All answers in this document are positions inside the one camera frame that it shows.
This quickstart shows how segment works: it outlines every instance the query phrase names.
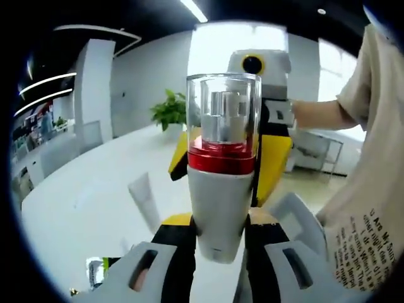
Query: beige t-shirt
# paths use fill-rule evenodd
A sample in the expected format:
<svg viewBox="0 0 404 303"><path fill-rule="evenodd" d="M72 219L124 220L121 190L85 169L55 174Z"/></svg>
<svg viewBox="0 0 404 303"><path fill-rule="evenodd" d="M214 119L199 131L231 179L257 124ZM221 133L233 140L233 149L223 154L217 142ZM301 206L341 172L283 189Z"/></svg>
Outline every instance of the beige t-shirt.
<svg viewBox="0 0 404 303"><path fill-rule="evenodd" d="M404 57L372 25L338 101L367 135L347 184L317 218L337 279L373 290L404 248Z"/></svg>

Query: transparent cylinder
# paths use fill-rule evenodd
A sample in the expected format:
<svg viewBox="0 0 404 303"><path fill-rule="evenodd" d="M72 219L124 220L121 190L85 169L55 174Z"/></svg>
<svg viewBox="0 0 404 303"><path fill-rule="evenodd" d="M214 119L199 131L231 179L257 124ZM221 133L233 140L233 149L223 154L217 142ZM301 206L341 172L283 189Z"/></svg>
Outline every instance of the transparent cylinder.
<svg viewBox="0 0 404 303"><path fill-rule="evenodd" d="M189 76L189 166L220 174L250 174L254 170L260 113L259 76L235 73Z"/></svg>

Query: robot eye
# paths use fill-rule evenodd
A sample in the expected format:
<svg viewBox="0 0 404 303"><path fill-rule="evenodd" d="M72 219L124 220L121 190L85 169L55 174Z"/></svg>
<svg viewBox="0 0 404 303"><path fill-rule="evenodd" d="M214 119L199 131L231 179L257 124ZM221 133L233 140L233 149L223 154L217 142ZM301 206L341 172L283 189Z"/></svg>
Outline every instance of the robot eye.
<svg viewBox="0 0 404 303"><path fill-rule="evenodd" d="M249 74L259 74L263 66L263 62L256 56L247 56L242 62L242 68Z"/></svg>

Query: window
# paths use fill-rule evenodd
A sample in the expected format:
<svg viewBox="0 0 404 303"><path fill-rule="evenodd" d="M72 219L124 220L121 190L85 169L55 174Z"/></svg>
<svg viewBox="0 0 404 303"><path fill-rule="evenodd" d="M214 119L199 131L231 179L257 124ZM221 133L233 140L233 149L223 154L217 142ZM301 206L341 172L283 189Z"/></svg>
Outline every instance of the window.
<svg viewBox="0 0 404 303"><path fill-rule="evenodd" d="M356 58L343 49L319 40L320 83L318 101L334 100L350 79L356 67ZM360 126L338 131L356 140L365 140L366 132Z"/></svg>
<svg viewBox="0 0 404 303"><path fill-rule="evenodd" d="M287 49L283 27L262 23L220 22L203 24L194 31L188 74L224 73L239 49Z"/></svg>

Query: ceiling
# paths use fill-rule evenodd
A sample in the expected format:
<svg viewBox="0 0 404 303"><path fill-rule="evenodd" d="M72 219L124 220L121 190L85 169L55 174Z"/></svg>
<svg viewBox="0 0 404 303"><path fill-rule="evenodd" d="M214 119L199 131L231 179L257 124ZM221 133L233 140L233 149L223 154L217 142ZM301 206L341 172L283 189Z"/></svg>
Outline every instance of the ceiling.
<svg viewBox="0 0 404 303"><path fill-rule="evenodd" d="M255 20L287 26L290 33L317 40L319 37L356 55L368 23L360 0L194 0L209 21ZM318 13L323 8L325 15ZM55 5L48 14L49 31L32 47L27 72L19 89L38 81L74 71L74 63L87 41L115 40L116 52L132 38L94 30L60 30L61 25L98 25L141 37L137 47L173 33L192 30L198 20L180 0L70 0ZM18 108L52 93L73 88L72 78L50 81L17 97Z"/></svg>

